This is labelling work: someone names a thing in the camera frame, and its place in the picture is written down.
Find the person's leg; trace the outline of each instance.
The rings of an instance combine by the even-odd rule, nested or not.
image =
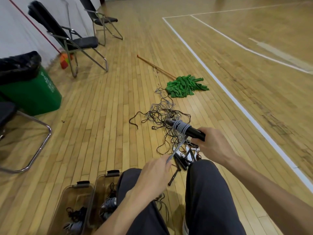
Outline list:
[[[125,198],[127,191],[132,189],[139,177],[141,169],[131,168],[123,172],[117,184],[117,206]],[[166,224],[152,201],[133,221],[127,235],[169,235]]]
[[[227,183],[213,162],[200,160],[188,168],[185,201],[189,235],[246,234]]]

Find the black garbage bag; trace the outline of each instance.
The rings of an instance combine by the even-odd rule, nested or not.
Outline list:
[[[35,78],[40,64],[41,56],[37,51],[0,59],[0,85]]]

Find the person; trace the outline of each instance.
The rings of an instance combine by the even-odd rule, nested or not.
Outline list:
[[[313,208],[254,170],[237,156],[221,131],[199,128],[206,134],[198,145],[209,160],[191,164],[186,180],[183,234],[246,234],[230,190],[213,162],[228,169],[253,194],[285,235],[313,234]],[[95,235],[169,234],[153,200],[169,182],[169,155],[149,161],[142,170],[128,169],[117,185],[117,209]]]

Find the white sneaker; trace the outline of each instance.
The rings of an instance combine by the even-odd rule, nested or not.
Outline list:
[[[184,216],[184,221],[182,222],[182,235],[188,235],[189,229],[186,224],[186,216]]]

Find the green mop head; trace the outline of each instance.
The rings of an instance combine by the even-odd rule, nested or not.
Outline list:
[[[209,90],[205,85],[197,83],[198,81],[203,81],[203,78],[195,78],[194,76],[182,76],[176,78],[175,81],[170,81],[167,83],[165,88],[168,94],[172,97],[187,97],[187,95],[194,95],[195,90]]]

